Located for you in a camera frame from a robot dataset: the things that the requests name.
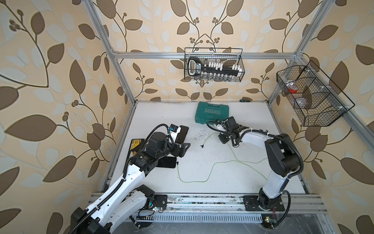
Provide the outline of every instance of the wire basket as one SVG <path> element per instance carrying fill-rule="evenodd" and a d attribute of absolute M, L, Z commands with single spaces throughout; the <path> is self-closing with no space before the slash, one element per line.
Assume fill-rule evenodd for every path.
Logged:
<path fill-rule="evenodd" d="M 323 72 L 313 61 L 306 66 L 295 65 L 283 69 L 277 72 L 277 83 L 303 126 L 327 127 L 355 104 L 323 72 L 329 80 L 329 85 L 325 85 L 317 77 L 316 69 Z M 338 95 L 345 97 L 349 104 L 342 103 Z"/>
<path fill-rule="evenodd" d="M 240 82 L 245 73 L 242 52 L 235 48 L 184 48 L 184 77 Z"/>

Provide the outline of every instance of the white table surface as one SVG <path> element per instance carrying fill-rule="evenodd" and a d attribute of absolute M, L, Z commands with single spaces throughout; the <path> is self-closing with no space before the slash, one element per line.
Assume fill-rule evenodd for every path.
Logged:
<path fill-rule="evenodd" d="M 271 171 L 266 150 L 248 143 L 240 143 L 238 148 L 234 148 L 229 142 L 222 144 L 217 137 L 218 134 L 208 137 L 215 131 L 205 124 L 195 122 L 197 104 L 138 103 L 111 184 L 122 175 L 131 139 L 146 138 L 159 124 L 175 124 L 189 127 L 184 142 L 191 143 L 191 147 L 183 158 L 177 158 L 178 168 L 156 167 L 139 186 L 145 184 L 159 193 L 258 193 Z M 228 105 L 229 116 L 234 116 L 236 122 L 241 125 L 279 134 L 266 103 L 213 104 Z M 158 131 L 167 132 L 165 127 L 160 127 Z M 305 193 L 298 176 L 290 180 L 286 189 L 290 193 Z"/>

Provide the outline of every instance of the mobile phone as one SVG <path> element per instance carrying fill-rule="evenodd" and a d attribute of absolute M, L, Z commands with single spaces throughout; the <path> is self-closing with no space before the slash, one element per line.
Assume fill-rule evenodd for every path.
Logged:
<path fill-rule="evenodd" d="M 178 133 L 177 138 L 175 139 L 175 143 L 182 144 L 184 139 L 186 138 L 188 127 L 180 126 L 181 131 Z"/>
<path fill-rule="evenodd" d="M 177 164 L 176 157 L 163 157 L 159 159 L 159 163 L 156 167 L 163 167 L 163 168 L 175 168 Z"/>

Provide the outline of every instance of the black cable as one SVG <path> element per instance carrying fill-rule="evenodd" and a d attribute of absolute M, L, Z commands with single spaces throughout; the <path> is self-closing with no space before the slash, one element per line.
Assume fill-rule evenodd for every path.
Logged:
<path fill-rule="evenodd" d="M 288 204 L 287 204 L 286 211 L 284 212 L 283 216 L 277 221 L 276 224 L 272 225 L 271 227 L 268 227 L 267 229 L 274 229 L 276 226 L 278 226 L 286 218 L 286 215 L 289 212 L 289 208 L 291 207 L 291 194 L 289 194 L 287 190 L 283 190 L 283 194 L 284 193 L 287 193 L 287 196 L 288 196 Z"/>

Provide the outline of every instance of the wallpaper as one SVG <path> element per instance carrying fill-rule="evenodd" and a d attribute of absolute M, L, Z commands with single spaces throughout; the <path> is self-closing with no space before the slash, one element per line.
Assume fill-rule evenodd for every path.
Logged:
<path fill-rule="evenodd" d="M 0 233 L 63 233 L 98 191 L 130 104 L 96 35 L 79 1 L 0 0 Z"/>
<path fill-rule="evenodd" d="M 285 60 L 243 60 L 241 82 L 215 82 L 184 77 L 183 62 L 161 59 L 120 60 L 131 91 L 142 101 L 267 100 L 276 85 L 276 72 Z"/>
<path fill-rule="evenodd" d="M 94 0 L 112 47 L 120 52 L 242 48 L 294 52 L 318 0 Z"/>
<path fill-rule="evenodd" d="M 304 54 L 353 100 L 356 106 L 351 111 L 372 130 L 373 23 L 373 1 L 336 1 Z M 343 118 L 329 127 L 303 127 L 282 94 L 272 109 L 301 153 L 307 184 L 321 194 L 336 230 L 374 233 L 374 153 Z"/>

